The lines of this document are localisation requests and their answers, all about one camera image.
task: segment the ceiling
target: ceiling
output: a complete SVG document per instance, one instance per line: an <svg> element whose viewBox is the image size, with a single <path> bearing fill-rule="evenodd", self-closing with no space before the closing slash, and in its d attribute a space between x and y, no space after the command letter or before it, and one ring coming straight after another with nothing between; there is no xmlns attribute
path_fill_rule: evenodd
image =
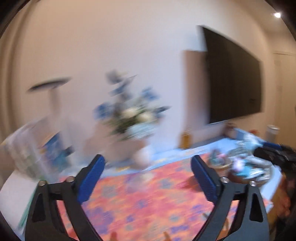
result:
<svg viewBox="0 0 296 241"><path fill-rule="evenodd" d="M15 14L29 1L30 0L0 0L0 38Z"/></svg>
<svg viewBox="0 0 296 241"><path fill-rule="evenodd" d="M281 18L276 18L272 14L276 13L265 0L234 0L246 9L250 15L261 25L261 27L270 33L289 32L286 24Z"/></svg>

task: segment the white wall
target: white wall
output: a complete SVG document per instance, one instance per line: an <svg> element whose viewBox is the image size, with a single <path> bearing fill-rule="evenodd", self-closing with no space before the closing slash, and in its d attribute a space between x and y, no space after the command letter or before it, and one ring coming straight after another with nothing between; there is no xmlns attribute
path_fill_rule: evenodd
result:
<svg viewBox="0 0 296 241"><path fill-rule="evenodd" d="M296 53L296 41L288 28L285 33L268 33L267 35L273 52Z"/></svg>
<svg viewBox="0 0 296 241"><path fill-rule="evenodd" d="M216 29L262 61L263 112L235 122L242 129L264 133L274 119L271 51L260 26L231 0L40 1L21 43L16 69L19 124L49 113L46 93L28 94L28 88L71 76L60 88L63 111L72 138L84 146L95 132L93 109L110 100L113 87L105 73L116 68L138 74L134 91L152 85L162 104L172 106L152 142L157 152L175 148L186 123L184 53L205 50L197 25ZM217 136L222 128L217 124L194 129L194 140Z"/></svg>
<svg viewBox="0 0 296 241"><path fill-rule="evenodd" d="M7 110L7 83L10 81L8 66L11 63L11 52L18 26L29 5L18 12L0 38L0 143L11 133Z"/></svg>

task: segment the blue gripper pad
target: blue gripper pad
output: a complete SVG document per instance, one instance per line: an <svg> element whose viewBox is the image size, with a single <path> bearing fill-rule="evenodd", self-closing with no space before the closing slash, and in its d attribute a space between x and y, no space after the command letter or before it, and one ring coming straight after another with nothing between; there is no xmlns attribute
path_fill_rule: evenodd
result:
<svg viewBox="0 0 296 241"><path fill-rule="evenodd" d="M270 147L270 148L273 148L275 150L282 150L282 147L279 144L274 144L274 143L271 143L271 142L264 142L263 146L264 147Z"/></svg>
<svg viewBox="0 0 296 241"><path fill-rule="evenodd" d="M105 159L97 155L92 162L81 169L75 178L78 202L83 203L89 199L97 181L105 168Z"/></svg>
<svg viewBox="0 0 296 241"><path fill-rule="evenodd" d="M199 155L192 157L191 170L207 200L215 203L221 192L221 182L216 171L208 167Z"/></svg>

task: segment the flower arrangement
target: flower arrangement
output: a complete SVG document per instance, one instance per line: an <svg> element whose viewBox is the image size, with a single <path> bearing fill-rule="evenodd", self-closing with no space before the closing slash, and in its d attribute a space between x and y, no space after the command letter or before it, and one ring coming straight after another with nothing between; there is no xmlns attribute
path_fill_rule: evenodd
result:
<svg viewBox="0 0 296 241"><path fill-rule="evenodd" d="M104 102L94 110L95 119L113 128L112 135L120 135L121 140L143 139L154 134L162 112L168 106L152 107L158 96L152 88L143 89L140 95L133 98L128 86L136 76L124 78L116 70L107 73L110 84L117 88L110 92L116 97L115 103Z"/></svg>

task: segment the ceiling light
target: ceiling light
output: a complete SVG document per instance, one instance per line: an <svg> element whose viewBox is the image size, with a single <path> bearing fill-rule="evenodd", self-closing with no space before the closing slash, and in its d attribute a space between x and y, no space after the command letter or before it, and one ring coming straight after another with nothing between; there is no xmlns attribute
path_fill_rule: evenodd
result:
<svg viewBox="0 0 296 241"><path fill-rule="evenodd" d="M274 13L274 16L275 16L276 18L280 18L280 17L281 17L281 13L280 13L280 12L276 12L276 13Z"/></svg>

